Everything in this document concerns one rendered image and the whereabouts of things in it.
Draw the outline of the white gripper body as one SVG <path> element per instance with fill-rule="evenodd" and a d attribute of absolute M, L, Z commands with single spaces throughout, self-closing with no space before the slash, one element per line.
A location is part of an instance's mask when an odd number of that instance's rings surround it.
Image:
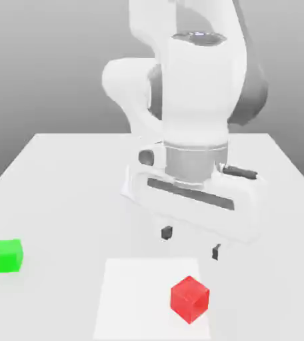
<path fill-rule="evenodd" d="M 177 184 L 160 169 L 127 166 L 122 195 L 173 223 L 200 226 L 228 240 L 252 242 L 260 235 L 265 182 L 217 170 L 203 187 Z"/>

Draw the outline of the small red cube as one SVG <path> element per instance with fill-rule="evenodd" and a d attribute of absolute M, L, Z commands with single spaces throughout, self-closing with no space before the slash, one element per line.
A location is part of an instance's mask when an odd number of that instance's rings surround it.
<path fill-rule="evenodd" d="M 171 288 L 170 308 L 191 324 L 207 311 L 209 296 L 210 289 L 187 276 Z"/>

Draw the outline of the small green cube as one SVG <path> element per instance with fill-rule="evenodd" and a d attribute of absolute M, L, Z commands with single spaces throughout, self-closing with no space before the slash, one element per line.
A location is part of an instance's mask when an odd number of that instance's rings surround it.
<path fill-rule="evenodd" d="M 0 240 L 0 273 L 19 272 L 23 262 L 23 247 L 18 238 Z"/>

